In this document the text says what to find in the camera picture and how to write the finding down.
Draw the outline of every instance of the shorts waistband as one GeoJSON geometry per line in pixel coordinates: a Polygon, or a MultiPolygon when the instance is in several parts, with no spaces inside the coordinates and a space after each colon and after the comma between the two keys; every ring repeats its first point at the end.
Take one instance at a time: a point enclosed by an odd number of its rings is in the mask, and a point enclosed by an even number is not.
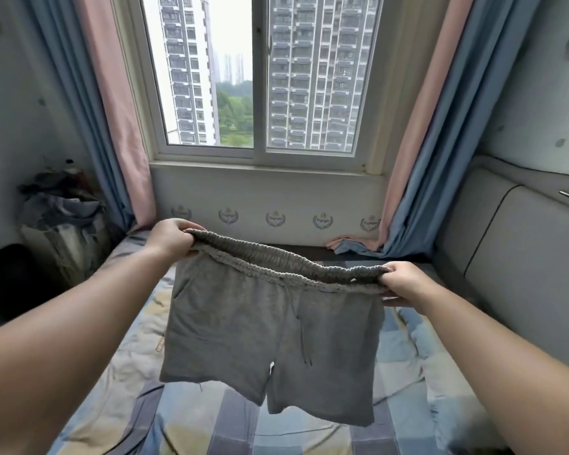
{"type": "Polygon", "coordinates": [[[292,252],[265,244],[249,243],[213,232],[187,229],[195,238],[192,249],[205,252],[249,276],[289,286],[309,286],[324,292],[380,294],[385,288],[377,279],[383,266],[342,268],[322,266],[292,252]]]}

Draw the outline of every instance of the blue cloth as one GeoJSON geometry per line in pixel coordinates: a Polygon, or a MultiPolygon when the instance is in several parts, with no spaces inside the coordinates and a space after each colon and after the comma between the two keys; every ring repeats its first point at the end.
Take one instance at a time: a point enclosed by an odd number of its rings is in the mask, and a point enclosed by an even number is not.
{"type": "Polygon", "coordinates": [[[539,0],[474,0],[405,194],[377,252],[344,240],[336,253],[432,254],[436,234],[476,150],[539,0]]]}
{"type": "Polygon", "coordinates": [[[89,150],[110,219],[128,231],[135,218],[114,152],[101,94],[72,0],[15,0],[23,28],[50,66],[89,150]]]}

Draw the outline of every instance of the headboard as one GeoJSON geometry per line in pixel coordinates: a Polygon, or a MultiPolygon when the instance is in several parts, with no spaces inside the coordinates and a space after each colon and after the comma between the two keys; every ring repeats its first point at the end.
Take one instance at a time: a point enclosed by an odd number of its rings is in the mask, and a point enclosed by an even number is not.
{"type": "Polygon", "coordinates": [[[462,296],[569,365],[569,176],[478,157],[437,239],[462,296]]]}

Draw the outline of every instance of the pink cloth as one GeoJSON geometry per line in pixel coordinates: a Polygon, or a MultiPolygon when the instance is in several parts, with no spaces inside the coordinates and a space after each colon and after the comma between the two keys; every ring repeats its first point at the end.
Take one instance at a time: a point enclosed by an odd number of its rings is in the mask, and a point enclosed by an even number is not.
{"type": "Polygon", "coordinates": [[[110,0],[76,2],[137,227],[153,225],[156,201],[150,164],[141,139],[112,3],[110,0]]]}
{"type": "Polygon", "coordinates": [[[386,191],[382,220],[379,224],[379,238],[376,241],[366,238],[338,237],[327,243],[326,247],[335,249],[342,240],[347,239],[358,241],[371,251],[376,251],[387,241],[390,222],[401,203],[411,170],[424,142],[440,92],[451,67],[457,43],[462,36],[463,26],[470,13],[472,2],[473,0],[449,0],[445,19],[434,47],[434,54],[432,54],[424,83],[417,95],[415,106],[396,156],[395,166],[386,191]]]}

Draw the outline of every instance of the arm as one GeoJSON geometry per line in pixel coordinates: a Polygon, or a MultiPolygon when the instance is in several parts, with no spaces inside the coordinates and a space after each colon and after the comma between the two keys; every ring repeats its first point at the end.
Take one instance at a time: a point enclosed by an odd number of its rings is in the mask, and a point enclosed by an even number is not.
{"type": "Polygon", "coordinates": [[[415,265],[387,266],[383,283],[428,317],[512,450],[569,455],[569,367],[415,265]]]}
{"type": "Polygon", "coordinates": [[[0,327],[0,453],[46,453],[101,376],[153,288],[190,249],[165,220],[143,250],[0,327]]]}

